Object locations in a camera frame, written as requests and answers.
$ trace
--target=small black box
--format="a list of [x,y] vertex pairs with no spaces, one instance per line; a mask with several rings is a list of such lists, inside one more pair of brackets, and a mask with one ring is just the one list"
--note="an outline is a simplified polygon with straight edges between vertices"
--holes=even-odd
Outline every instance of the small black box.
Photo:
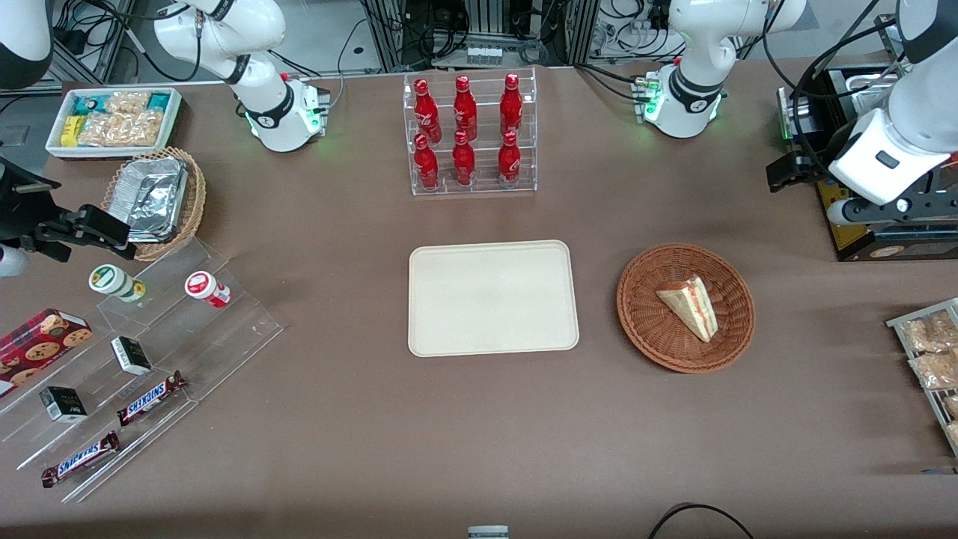
[[40,391],[40,400],[50,419],[60,423],[79,423],[86,419],[86,410],[77,392],[69,387],[48,386]]
[[120,336],[112,340],[110,345],[113,346],[113,355],[120,362],[121,369],[136,376],[149,374],[151,366],[139,342]]

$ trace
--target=brown tablecloth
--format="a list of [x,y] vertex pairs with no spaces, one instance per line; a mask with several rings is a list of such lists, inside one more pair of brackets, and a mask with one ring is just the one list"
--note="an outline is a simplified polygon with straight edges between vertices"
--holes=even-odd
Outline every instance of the brown tablecloth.
[[[687,501],[762,537],[958,534],[958,478],[917,475],[947,445],[883,324],[958,295],[955,264],[838,264],[811,188],[768,193],[783,148],[763,62],[736,67],[692,140],[636,125],[575,70],[537,73],[539,191],[498,199],[410,195],[399,76],[349,80],[329,136],[289,154],[250,135],[228,87],[182,86],[175,141],[209,183],[199,236],[289,327],[82,504],[0,447],[0,536],[632,538]],[[46,174],[76,207],[116,167],[52,158]],[[571,249],[575,349],[408,351],[413,249],[538,239]],[[619,327],[620,270],[674,241],[724,256],[755,296],[756,338],[719,373],[664,370]],[[0,280],[0,325],[89,310],[88,271],[118,260],[32,259]]]

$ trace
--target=clear acrylic shelf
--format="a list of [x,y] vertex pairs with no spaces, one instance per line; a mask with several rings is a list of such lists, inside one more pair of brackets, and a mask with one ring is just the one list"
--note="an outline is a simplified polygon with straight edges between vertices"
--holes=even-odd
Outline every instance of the clear acrylic shelf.
[[[508,73],[519,76],[519,93],[522,94],[522,127],[517,133],[516,144],[522,151],[519,162],[519,180],[515,187],[505,189],[499,185],[499,149],[502,147],[502,133],[499,130],[499,100],[505,88]],[[445,72],[419,73],[406,75],[403,82],[402,112],[405,119],[406,152],[409,154],[409,177],[413,195],[467,195],[470,193],[512,193],[535,191],[538,187],[537,175],[537,122],[536,122],[536,71],[525,69],[498,69],[469,71],[469,87],[476,98],[479,116],[478,137],[472,141],[476,154],[476,178],[469,187],[461,186],[455,179],[452,163],[452,149],[455,145],[452,135],[456,131],[452,104],[456,98],[455,76]],[[413,137],[419,132],[416,123],[416,94],[412,84],[416,79],[429,82],[429,93],[439,107],[439,125],[443,129],[443,139],[432,146],[439,160],[439,189],[426,191],[422,188],[413,159],[415,146]]]
[[[230,288],[232,298],[222,309],[187,297],[183,282],[196,270],[207,270]],[[107,298],[85,316],[95,334],[72,358],[63,358],[34,376],[29,387],[10,395],[0,411],[3,451],[14,455],[22,473],[36,477],[44,469],[101,440],[109,431],[120,438],[120,452],[95,460],[50,489],[63,502],[79,502],[107,481],[133,457],[211,391],[256,355],[283,328],[226,268],[226,261],[197,239],[141,271],[147,295],[135,303]],[[123,372],[110,341],[117,336],[137,339],[153,365],[136,377]],[[117,410],[179,370],[187,385],[126,427]],[[50,420],[40,403],[46,386],[74,388],[86,411],[77,424]]]

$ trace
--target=brown wicker basket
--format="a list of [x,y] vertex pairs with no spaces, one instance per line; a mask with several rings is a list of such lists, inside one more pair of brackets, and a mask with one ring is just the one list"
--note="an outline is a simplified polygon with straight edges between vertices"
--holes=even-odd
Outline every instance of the brown wicker basket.
[[[179,230],[176,236],[164,244],[136,244],[136,260],[140,262],[152,262],[163,256],[164,253],[174,246],[190,238],[199,228],[199,222],[203,219],[203,204],[206,202],[206,178],[203,177],[203,171],[199,170],[196,161],[186,152],[178,148],[164,148],[163,150],[147,152],[137,155],[124,163],[123,167],[133,160],[160,159],[162,157],[176,157],[182,159],[190,166],[190,175],[187,178],[187,191],[183,198],[183,207],[180,209],[179,222],[176,228]],[[120,177],[120,170],[113,175],[106,188],[106,195],[103,196],[103,202],[100,208],[106,209],[113,200],[113,190],[116,189],[117,179]]]
[[[702,342],[655,291],[698,275],[712,300],[718,332]],[[663,244],[636,256],[619,279],[619,320],[628,338],[656,363],[679,372],[710,372],[741,356],[755,332],[755,304],[741,275],[714,252]]]

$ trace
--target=red bottle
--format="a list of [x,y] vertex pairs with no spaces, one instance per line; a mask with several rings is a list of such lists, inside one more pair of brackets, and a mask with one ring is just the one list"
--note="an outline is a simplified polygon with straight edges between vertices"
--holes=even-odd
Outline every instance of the red bottle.
[[439,108],[436,100],[429,95],[429,83],[425,79],[413,82],[416,89],[416,123],[420,132],[429,137],[429,142],[439,144],[443,140],[443,129],[439,127]]
[[499,185],[512,189],[519,181],[519,159],[522,152],[515,145],[515,131],[506,131],[499,149]]
[[499,102],[499,128],[503,136],[510,129],[519,132],[522,127],[522,95],[519,94],[519,76],[506,75],[506,91]]
[[416,144],[413,160],[416,161],[422,188],[435,191],[439,189],[439,162],[436,160],[436,154],[429,148],[429,141],[424,134],[416,133],[413,142]]
[[469,140],[479,136],[479,119],[476,114],[476,98],[469,91],[469,77],[456,77],[456,101],[452,104],[456,113],[456,129],[466,132]]
[[463,187],[472,185],[476,172],[476,153],[469,145],[464,129],[456,131],[456,147],[452,149],[452,162],[456,166],[456,181]]

